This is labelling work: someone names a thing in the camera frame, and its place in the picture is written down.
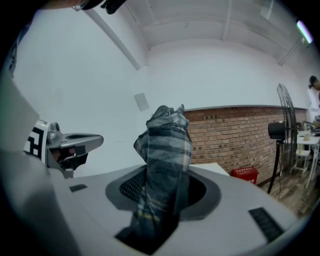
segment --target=black cable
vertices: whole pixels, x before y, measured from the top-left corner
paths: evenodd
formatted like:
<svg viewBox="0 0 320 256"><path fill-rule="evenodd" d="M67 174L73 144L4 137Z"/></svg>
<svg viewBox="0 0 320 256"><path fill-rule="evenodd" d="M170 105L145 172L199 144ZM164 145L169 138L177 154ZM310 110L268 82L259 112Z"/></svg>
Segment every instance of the black cable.
<svg viewBox="0 0 320 256"><path fill-rule="evenodd" d="M279 201L279 198L280 198L280 195L281 195L281 174L282 174L282 163L281 163L281 161L280 161L280 158L279 158L279 166L280 166L280 175L279 175L279 196L278 196L278 201Z"/></svg>

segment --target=electric fan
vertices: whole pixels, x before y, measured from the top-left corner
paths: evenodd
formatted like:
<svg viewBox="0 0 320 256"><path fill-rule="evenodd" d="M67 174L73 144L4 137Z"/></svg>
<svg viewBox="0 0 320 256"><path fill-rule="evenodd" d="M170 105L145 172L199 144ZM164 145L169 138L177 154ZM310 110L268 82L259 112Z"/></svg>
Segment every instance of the electric fan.
<svg viewBox="0 0 320 256"><path fill-rule="evenodd" d="M267 191L268 194L271 192L277 174L280 145L282 145L282 155L280 159L280 167L282 171L291 169L294 164L297 150L297 122L294 105L291 101L287 88L283 84L279 83L277 92L280 97L283 120L270 122L268 124L270 139L276 140L274 169Z"/></svg>

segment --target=person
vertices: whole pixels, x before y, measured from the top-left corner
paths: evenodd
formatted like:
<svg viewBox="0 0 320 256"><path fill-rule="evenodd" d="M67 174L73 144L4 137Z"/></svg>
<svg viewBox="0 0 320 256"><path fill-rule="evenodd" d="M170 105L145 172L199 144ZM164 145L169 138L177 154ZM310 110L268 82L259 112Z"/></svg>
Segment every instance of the person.
<svg viewBox="0 0 320 256"><path fill-rule="evenodd" d="M314 75L310 76L309 82L310 82L309 89L314 88L317 91L320 91L320 83Z"/></svg>

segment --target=gray machine surface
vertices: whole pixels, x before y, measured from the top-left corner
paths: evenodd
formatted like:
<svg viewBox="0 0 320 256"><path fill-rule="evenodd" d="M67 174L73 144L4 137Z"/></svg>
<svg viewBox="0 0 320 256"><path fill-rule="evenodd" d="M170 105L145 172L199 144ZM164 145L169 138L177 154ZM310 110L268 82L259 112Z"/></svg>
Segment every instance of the gray machine surface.
<svg viewBox="0 0 320 256"><path fill-rule="evenodd" d="M141 255L114 237L130 224L132 213L118 210L105 194L110 182L140 165L64 179L59 170L47 169L38 158L23 152L2 151L0 160L0 181L13 211L50 252ZM275 255L302 230L305 221L298 221L292 212L255 185L201 168L190 169L214 180L221 190L221 200L205 218L181 221L153 255ZM70 187L79 184L87 187L71 192ZM256 207L263 207L285 231L271 243L248 212Z"/></svg>
<svg viewBox="0 0 320 256"><path fill-rule="evenodd" d="M129 226L132 213L118 210L106 197L106 186L140 166L105 174L68 179L71 187L84 184L73 197L97 224L113 237ZM249 210L263 207L278 225L287 231L295 215L260 188L247 181L190 167L190 170L213 180L221 189L218 206L204 219L181 221L171 237L153 254L157 255L239 255L268 244Z"/></svg>

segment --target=plastic container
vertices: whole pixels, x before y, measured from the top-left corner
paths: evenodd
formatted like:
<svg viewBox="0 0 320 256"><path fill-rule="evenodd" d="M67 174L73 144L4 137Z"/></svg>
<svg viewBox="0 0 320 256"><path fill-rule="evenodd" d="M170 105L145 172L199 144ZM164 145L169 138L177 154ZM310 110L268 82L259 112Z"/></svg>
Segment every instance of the plastic container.
<svg viewBox="0 0 320 256"><path fill-rule="evenodd" d="M231 176L256 184L258 173L258 170L251 166L240 169L233 169L231 171Z"/></svg>

